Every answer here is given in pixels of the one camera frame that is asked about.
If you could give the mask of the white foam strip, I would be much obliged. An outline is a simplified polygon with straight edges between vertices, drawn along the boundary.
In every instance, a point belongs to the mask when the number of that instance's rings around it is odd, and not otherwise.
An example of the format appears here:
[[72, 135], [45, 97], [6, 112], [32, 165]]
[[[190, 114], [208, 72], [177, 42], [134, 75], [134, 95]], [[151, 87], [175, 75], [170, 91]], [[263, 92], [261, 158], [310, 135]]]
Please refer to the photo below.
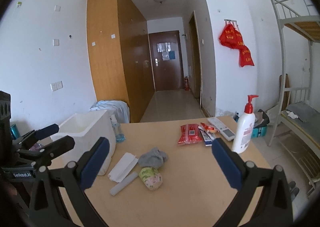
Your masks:
[[120, 183], [115, 185], [112, 189], [110, 189], [110, 195], [115, 196], [118, 194], [121, 190], [123, 190], [125, 187], [127, 187], [132, 181], [134, 181], [138, 177], [137, 172], [133, 172], [127, 177], [125, 177]]

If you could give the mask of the white tissue paper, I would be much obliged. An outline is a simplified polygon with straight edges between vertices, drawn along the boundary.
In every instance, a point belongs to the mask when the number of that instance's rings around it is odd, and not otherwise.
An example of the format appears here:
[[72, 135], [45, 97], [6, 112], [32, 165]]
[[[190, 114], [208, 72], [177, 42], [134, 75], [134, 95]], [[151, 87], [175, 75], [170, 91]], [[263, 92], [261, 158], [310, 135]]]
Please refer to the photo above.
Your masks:
[[138, 163], [138, 158], [125, 153], [108, 174], [108, 178], [116, 183], [122, 182]]

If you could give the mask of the green pink tissue pack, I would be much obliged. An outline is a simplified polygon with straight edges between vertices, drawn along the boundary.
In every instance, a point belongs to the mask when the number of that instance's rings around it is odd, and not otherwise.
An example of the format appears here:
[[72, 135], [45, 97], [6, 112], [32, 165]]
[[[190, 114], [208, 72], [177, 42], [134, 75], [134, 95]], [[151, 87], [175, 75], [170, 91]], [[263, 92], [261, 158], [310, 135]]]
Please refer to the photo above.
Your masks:
[[160, 172], [153, 167], [144, 167], [139, 172], [141, 181], [146, 187], [151, 190], [157, 190], [163, 183], [163, 178]]

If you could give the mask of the grey cloth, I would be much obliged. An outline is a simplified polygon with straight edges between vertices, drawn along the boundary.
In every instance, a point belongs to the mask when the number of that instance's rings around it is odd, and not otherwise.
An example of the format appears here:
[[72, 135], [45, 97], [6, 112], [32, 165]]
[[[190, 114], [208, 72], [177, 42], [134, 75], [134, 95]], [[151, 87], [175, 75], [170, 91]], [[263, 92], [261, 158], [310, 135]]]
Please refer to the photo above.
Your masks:
[[168, 161], [166, 152], [159, 150], [157, 147], [152, 148], [147, 153], [141, 155], [138, 159], [138, 164], [141, 168], [152, 167], [154, 169], [161, 168]]

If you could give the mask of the teal canister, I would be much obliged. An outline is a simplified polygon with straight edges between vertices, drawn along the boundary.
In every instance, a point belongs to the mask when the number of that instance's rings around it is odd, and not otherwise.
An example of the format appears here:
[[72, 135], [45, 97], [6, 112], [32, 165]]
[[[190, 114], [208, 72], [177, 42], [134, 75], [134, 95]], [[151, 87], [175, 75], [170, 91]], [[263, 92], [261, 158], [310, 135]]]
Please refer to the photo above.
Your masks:
[[16, 126], [16, 124], [12, 124], [10, 126], [10, 133], [11, 133], [11, 138], [13, 140], [17, 140], [18, 138], [21, 137], [20, 132], [19, 132], [18, 127]]

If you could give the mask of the light blue covered bundle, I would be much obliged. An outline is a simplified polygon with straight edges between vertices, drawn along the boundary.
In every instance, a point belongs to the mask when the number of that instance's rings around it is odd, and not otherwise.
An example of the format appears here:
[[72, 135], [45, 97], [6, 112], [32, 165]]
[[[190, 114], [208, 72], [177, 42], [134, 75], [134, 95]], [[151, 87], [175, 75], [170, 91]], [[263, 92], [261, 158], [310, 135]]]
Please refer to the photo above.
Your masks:
[[130, 109], [126, 102], [118, 100], [102, 100], [94, 103], [90, 111], [107, 110], [119, 123], [130, 123]]

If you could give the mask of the white lotion pump bottle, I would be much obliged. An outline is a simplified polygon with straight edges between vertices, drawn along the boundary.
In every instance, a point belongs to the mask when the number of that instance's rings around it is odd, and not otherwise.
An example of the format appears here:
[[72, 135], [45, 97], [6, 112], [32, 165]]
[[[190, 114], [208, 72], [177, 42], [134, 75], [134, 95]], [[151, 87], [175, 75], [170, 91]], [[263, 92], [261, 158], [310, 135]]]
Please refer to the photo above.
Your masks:
[[248, 101], [245, 105], [244, 113], [239, 117], [235, 138], [233, 140], [232, 151], [238, 154], [243, 153], [249, 145], [252, 131], [255, 123], [255, 114], [253, 113], [253, 98], [258, 95], [248, 95]]

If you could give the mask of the white remote control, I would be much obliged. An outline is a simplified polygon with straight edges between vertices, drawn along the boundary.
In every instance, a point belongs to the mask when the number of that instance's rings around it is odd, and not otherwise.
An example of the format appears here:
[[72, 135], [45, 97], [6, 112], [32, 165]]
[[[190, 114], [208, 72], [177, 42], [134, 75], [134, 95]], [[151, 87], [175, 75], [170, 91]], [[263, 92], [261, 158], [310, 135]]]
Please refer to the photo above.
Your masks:
[[208, 122], [212, 124], [219, 133], [227, 140], [232, 141], [235, 138], [235, 133], [227, 127], [220, 119], [217, 117], [207, 118]]

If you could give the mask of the grey metal bunk bed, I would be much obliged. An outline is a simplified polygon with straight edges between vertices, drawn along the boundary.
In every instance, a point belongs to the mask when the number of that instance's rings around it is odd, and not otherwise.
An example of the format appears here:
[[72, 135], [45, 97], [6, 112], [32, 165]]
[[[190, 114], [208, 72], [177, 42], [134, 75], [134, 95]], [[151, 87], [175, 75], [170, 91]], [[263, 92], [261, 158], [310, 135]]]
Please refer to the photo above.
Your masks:
[[274, 140], [306, 175], [310, 190], [319, 184], [319, 13], [310, 0], [271, 0], [281, 54]]

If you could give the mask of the blue white toothpaste tube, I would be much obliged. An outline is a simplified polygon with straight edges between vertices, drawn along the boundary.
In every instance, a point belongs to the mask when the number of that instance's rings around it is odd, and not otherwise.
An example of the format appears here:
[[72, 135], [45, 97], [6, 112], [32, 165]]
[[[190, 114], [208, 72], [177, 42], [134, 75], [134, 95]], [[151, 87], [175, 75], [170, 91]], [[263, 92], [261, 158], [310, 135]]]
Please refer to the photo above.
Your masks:
[[204, 129], [199, 128], [199, 132], [203, 138], [205, 146], [211, 146], [213, 141], [217, 138], [214, 133], [207, 132]]

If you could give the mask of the red snack sachet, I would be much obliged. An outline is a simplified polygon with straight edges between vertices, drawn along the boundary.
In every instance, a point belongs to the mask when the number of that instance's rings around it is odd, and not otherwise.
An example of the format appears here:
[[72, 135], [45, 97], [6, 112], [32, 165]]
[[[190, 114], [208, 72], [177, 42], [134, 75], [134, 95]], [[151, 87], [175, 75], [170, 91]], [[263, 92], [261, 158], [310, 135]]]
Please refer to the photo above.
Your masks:
[[199, 129], [201, 129], [202, 131], [206, 132], [206, 133], [210, 133], [210, 134], [216, 134], [216, 133], [219, 133], [219, 130], [214, 127], [213, 125], [211, 124], [205, 124], [203, 122], [201, 122], [199, 124]]

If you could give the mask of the wooden wardrobe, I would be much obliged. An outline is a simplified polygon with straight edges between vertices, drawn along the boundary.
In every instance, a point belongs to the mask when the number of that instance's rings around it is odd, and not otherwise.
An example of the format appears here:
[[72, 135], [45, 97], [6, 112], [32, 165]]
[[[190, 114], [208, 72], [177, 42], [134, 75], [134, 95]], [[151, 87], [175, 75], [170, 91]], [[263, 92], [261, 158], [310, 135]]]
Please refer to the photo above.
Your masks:
[[126, 102], [139, 122], [155, 92], [146, 19], [131, 0], [87, 0], [86, 23], [97, 100]]

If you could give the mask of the red fire extinguisher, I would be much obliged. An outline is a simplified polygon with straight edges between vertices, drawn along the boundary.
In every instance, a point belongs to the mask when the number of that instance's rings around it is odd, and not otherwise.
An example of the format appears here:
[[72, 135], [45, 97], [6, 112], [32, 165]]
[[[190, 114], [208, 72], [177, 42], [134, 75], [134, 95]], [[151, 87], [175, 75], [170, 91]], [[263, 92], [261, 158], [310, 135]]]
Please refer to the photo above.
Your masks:
[[185, 89], [185, 91], [189, 91], [190, 90], [190, 84], [189, 84], [189, 77], [188, 76], [184, 77], [184, 89]]

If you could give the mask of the dark brown entrance door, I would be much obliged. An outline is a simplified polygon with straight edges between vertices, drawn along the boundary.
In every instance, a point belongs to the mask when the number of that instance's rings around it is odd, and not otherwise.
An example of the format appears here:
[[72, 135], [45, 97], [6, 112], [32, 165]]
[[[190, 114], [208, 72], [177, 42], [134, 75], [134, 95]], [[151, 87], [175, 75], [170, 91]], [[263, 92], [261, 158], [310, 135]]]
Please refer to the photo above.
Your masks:
[[179, 31], [149, 34], [156, 91], [183, 88], [183, 64]]

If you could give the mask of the white wall socket plate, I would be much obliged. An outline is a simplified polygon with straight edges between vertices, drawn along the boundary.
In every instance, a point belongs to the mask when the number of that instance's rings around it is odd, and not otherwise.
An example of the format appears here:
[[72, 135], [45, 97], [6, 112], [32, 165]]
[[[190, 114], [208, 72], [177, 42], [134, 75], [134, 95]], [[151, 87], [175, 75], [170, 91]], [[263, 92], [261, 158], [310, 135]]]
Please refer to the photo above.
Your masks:
[[50, 88], [52, 91], [60, 90], [63, 88], [63, 83], [62, 81], [51, 83]]

